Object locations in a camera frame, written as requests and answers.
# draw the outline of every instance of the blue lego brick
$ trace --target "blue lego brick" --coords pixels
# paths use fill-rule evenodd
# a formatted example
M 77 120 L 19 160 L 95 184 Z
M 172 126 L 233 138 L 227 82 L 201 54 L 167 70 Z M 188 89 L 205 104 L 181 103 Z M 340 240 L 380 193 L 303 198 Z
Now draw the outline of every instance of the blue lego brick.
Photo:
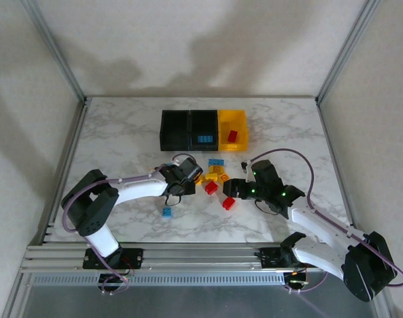
M 170 207 L 164 207 L 162 216 L 163 217 L 172 217 L 172 209 Z
M 198 136 L 197 139 L 202 144 L 213 142 L 213 136 Z
M 209 167 L 210 166 L 224 166 L 224 159 L 209 159 Z

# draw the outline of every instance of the lego brick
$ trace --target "lego brick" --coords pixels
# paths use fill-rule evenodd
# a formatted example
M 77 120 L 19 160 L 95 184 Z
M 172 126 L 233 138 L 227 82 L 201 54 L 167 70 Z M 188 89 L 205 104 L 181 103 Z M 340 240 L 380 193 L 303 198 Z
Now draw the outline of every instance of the lego brick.
M 224 166 L 225 161 L 224 159 L 209 159 L 209 164 L 208 166 Z
M 205 144 L 205 143 L 213 142 L 213 136 L 198 136 L 197 140 L 198 140 L 198 142 Z
M 221 185 L 223 185 L 223 183 L 225 182 L 225 181 L 228 181 L 229 180 L 229 176 L 227 175 L 227 174 L 221 174 L 219 177 L 218 177 L 218 181 L 219 181 L 219 183 L 221 184 Z
M 162 212 L 163 217 L 172 217 L 172 208 L 164 207 Z
M 217 181 L 217 174 L 206 174 L 206 180 Z
M 199 185 L 201 185 L 204 181 L 206 181 L 206 179 L 205 179 L 204 176 L 201 174 L 200 177 L 197 178 L 196 184 L 199 186 Z
M 210 181 L 205 188 L 205 191 L 208 195 L 212 195 L 217 190 L 217 184 L 213 181 Z
M 237 140 L 237 131 L 230 131 L 228 135 L 228 142 L 235 142 Z
M 229 211 L 230 208 L 233 207 L 233 205 L 235 204 L 235 200 L 232 197 L 228 197 L 227 199 L 225 199 L 225 201 L 222 203 L 222 207 Z
M 221 174 L 225 173 L 225 168 L 223 166 L 210 166 L 209 173 L 217 174 L 218 176 L 220 176 Z

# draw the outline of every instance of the yellow bin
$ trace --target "yellow bin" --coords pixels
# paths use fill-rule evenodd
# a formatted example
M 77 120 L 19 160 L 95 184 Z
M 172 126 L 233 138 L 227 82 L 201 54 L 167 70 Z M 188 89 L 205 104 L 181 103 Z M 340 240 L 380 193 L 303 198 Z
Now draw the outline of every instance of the yellow bin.
M 249 130 L 244 111 L 217 111 L 219 151 L 246 151 L 249 145 Z M 229 142 L 231 131 L 237 131 L 235 142 Z

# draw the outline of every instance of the marble surface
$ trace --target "marble surface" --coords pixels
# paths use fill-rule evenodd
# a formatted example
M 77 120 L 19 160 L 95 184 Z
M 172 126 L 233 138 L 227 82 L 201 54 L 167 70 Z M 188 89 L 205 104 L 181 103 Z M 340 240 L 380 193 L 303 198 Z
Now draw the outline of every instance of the marble surface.
M 163 109 L 244 109 L 250 138 L 246 152 L 192 152 L 207 170 L 209 158 L 225 159 L 231 178 L 245 178 L 240 162 L 273 148 L 293 148 L 312 162 L 316 183 L 314 202 L 347 222 L 343 200 L 313 99 L 261 98 L 122 98 L 98 97 L 89 106 L 65 193 L 89 170 L 99 168 L 109 178 L 135 176 L 170 161 L 174 152 L 161 152 L 160 119 Z M 308 167 L 295 154 L 276 153 L 271 160 L 286 184 L 308 190 Z M 282 241 L 294 231 L 313 236 L 281 216 L 259 211 L 252 201 L 237 200 L 224 210 L 222 188 L 209 196 L 201 186 L 162 217 L 163 197 L 122 203 L 107 220 L 123 242 L 262 242 Z M 81 241 L 62 228 L 62 210 L 56 216 L 49 241 Z

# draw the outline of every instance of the white wall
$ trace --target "white wall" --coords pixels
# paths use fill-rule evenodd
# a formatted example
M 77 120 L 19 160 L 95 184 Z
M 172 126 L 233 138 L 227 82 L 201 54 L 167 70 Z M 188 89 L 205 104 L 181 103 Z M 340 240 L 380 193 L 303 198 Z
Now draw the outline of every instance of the white wall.
M 0 0 L 0 315 L 77 103 L 20 2 Z
M 365 0 L 38 0 L 87 95 L 316 95 Z
M 356 219 L 403 269 L 403 0 L 378 6 L 323 112 Z M 403 318 L 403 288 L 391 294 Z

